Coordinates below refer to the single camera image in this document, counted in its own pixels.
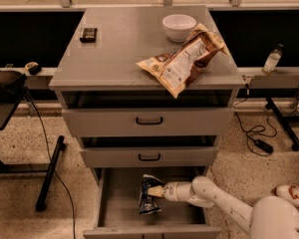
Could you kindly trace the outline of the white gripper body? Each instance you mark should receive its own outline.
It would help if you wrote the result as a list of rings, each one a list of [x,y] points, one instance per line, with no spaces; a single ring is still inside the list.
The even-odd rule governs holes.
[[[193,196],[190,182],[169,182],[163,187],[162,192],[168,201],[188,201]]]

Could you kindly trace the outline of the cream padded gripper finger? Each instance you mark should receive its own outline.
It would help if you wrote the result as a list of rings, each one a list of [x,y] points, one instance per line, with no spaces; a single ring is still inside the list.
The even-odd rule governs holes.
[[[149,187],[147,194],[150,196],[154,196],[154,197],[163,197],[164,195],[164,190],[163,187],[161,185],[158,186],[154,186],[154,187]]]

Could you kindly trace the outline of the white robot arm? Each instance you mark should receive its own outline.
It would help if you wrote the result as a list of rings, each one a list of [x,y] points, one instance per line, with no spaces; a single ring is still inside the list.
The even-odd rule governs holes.
[[[253,207],[219,188],[206,176],[192,182],[169,182],[145,189],[148,195],[184,201],[198,207],[218,206],[249,239],[299,239],[299,211],[277,196],[266,196]]]

